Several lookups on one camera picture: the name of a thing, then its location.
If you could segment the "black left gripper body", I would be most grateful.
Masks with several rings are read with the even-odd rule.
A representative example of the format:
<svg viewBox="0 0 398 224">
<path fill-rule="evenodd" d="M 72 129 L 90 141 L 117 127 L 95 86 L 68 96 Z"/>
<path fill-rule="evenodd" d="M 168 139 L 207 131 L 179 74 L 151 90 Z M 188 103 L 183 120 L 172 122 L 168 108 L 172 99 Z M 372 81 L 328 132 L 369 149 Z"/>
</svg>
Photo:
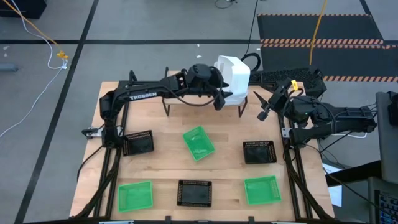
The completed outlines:
<svg viewBox="0 0 398 224">
<path fill-rule="evenodd" d="M 202 93 L 218 92 L 224 87 L 224 80 L 216 67 L 197 63 L 188 69 L 188 86 Z"/>
</svg>

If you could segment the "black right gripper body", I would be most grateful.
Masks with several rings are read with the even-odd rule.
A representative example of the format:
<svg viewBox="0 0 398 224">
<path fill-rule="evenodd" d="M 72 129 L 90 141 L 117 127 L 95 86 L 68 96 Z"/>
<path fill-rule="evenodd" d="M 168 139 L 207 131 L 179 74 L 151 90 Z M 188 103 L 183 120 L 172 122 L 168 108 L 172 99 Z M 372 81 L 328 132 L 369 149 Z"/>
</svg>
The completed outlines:
<svg viewBox="0 0 398 224">
<path fill-rule="evenodd" d="M 287 90 L 293 85 L 291 79 L 277 82 L 276 89 L 268 100 L 269 108 L 276 113 L 282 111 L 288 97 Z"/>
</svg>

